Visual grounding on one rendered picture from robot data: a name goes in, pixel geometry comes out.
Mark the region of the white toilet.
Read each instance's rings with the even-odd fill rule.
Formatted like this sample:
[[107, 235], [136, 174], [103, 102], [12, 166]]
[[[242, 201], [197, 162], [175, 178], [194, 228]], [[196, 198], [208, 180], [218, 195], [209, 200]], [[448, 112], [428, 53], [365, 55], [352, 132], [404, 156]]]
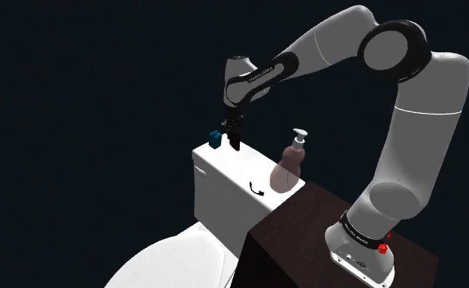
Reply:
[[246, 144], [203, 144], [192, 159], [196, 223], [141, 250], [104, 288], [229, 288], [247, 232], [304, 185], [275, 192], [275, 162]]

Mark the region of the pink soap pump bottle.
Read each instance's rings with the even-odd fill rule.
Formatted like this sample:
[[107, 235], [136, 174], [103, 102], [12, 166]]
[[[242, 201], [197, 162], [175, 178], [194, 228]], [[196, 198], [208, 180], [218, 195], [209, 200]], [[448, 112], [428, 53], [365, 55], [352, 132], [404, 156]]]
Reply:
[[282, 152], [282, 159], [270, 174], [270, 187], [277, 193], [290, 191], [300, 180], [300, 165], [305, 157], [304, 143], [308, 132], [294, 128], [293, 142]]

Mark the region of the dark brown robot stand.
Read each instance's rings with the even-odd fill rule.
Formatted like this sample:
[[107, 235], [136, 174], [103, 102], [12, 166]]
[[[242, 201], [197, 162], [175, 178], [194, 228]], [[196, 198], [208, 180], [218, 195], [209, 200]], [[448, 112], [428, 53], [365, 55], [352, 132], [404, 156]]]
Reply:
[[331, 260], [324, 239], [348, 208], [307, 182], [248, 231], [230, 288], [370, 288]]

